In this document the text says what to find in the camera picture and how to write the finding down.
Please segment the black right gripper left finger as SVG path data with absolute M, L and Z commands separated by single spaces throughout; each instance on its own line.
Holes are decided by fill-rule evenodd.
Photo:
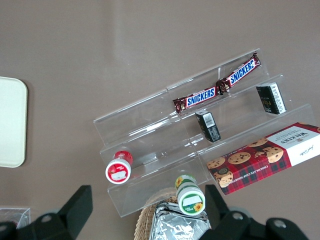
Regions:
M 82 185 L 57 213 L 46 213 L 19 229 L 13 222 L 1 222 L 0 238 L 2 240 L 75 240 L 92 211 L 92 187 Z

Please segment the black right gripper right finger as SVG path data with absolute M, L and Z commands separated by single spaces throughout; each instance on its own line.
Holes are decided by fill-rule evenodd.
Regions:
M 201 240 L 307 240 L 292 221 L 273 217 L 261 224 L 240 210 L 230 210 L 213 184 L 205 186 L 205 211 L 211 229 Z

